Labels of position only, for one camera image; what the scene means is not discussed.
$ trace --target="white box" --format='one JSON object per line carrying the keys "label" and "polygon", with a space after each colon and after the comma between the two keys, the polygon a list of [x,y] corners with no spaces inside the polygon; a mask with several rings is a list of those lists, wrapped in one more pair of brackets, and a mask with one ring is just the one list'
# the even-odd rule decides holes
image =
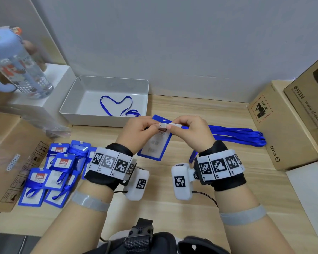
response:
{"label": "white box", "polygon": [[130,117],[120,114],[130,106],[131,100],[126,99],[117,105],[104,98],[102,102],[112,114],[109,116],[100,105],[100,98],[107,95],[116,102],[121,102],[126,96],[130,96],[133,100],[130,109],[135,109],[144,116],[147,111],[148,88],[148,80],[79,76],[61,106],[60,113],[73,125],[124,127]]}
{"label": "white box", "polygon": [[54,87],[48,97],[28,99],[17,90],[3,106],[0,106],[0,111],[20,115],[36,127],[57,131],[61,126],[68,126],[67,119],[59,110],[76,76],[70,66],[58,64],[47,64],[44,73]]}
{"label": "white box", "polygon": [[286,174],[318,236],[318,161]]}

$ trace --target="gray velcro strap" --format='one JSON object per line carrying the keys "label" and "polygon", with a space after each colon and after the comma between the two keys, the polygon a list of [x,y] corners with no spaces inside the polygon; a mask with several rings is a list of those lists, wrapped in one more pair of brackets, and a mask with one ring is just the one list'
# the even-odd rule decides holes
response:
{"label": "gray velcro strap", "polygon": [[108,208],[110,207],[110,203],[102,202],[101,200],[95,197],[89,196],[78,191],[74,192],[72,201],[85,208],[94,209],[100,212],[107,212]]}
{"label": "gray velcro strap", "polygon": [[220,213],[221,221],[228,226],[242,226],[255,222],[266,215],[263,205],[236,213]]}

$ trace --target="heart-shaped lanyard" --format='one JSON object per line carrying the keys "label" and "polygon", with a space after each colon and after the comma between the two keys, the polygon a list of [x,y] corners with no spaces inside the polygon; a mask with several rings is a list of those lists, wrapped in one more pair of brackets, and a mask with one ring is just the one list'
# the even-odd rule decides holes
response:
{"label": "heart-shaped lanyard", "polygon": [[110,116],[113,116],[107,109],[106,109],[106,107],[102,104],[102,99],[103,98],[108,98],[108,99],[110,99],[110,100],[112,100],[115,104],[120,104],[120,103],[122,103],[124,100],[126,100],[126,99],[131,99],[131,105],[127,108],[127,109],[124,109],[122,112],[121,112],[121,114],[120,114],[120,116],[123,116],[123,113],[125,112],[125,116],[127,116],[127,115],[134,115],[135,117],[139,117],[139,116],[141,116],[141,114],[137,111],[137,110],[129,110],[130,109],[130,107],[132,107],[132,104],[133,104],[133,100],[132,100],[132,97],[131,96],[126,96],[121,102],[117,102],[117,101],[115,101],[114,99],[112,99],[111,97],[109,97],[109,96],[107,96],[107,95],[104,95],[104,96],[102,96],[101,98],[100,98],[100,105],[101,105],[101,107],[104,109],[104,111],[106,111],[106,113],[108,114],[108,115],[110,115]]}

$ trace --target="white wall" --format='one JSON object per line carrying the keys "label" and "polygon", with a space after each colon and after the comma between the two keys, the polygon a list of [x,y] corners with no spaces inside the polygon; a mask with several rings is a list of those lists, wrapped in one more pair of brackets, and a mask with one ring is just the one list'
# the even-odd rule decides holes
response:
{"label": "white wall", "polygon": [[32,0],[77,75],[250,102],[318,59],[318,0]]}
{"label": "white wall", "polygon": [[30,0],[0,0],[0,26],[21,27],[22,38],[34,43],[46,62],[66,64]]}

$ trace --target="warning symbols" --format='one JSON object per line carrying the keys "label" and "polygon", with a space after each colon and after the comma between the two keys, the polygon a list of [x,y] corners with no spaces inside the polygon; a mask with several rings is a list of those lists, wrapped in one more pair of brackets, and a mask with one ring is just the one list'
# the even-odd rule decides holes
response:
{"label": "warning symbols", "polygon": [[41,141],[38,144],[38,146],[35,148],[35,151],[41,153],[42,155],[45,155],[48,151],[48,148],[49,148],[49,146]]}
{"label": "warning symbols", "polygon": [[21,194],[21,190],[19,191],[19,190],[8,189],[0,202],[14,203],[17,201],[20,194]]}
{"label": "warning symbols", "polygon": [[25,181],[26,181],[26,178],[21,176],[21,175],[18,175],[13,183],[11,184],[11,187],[12,188],[17,188],[17,189],[22,189],[24,188],[24,184],[25,184]]}
{"label": "warning symbols", "polygon": [[30,170],[32,167],[33,167],[33,165],[31,165],[29,163],[25,163],[25,165],[20,170],[19,174],[28,176],[30,174]]}
{"label": "warning symbols", "polygon": [[38,166],[41,162],[42,159],[44,158],[43,155],[36,153],[35,151],[29,156],[27,162],[33,164],[34,166]]}

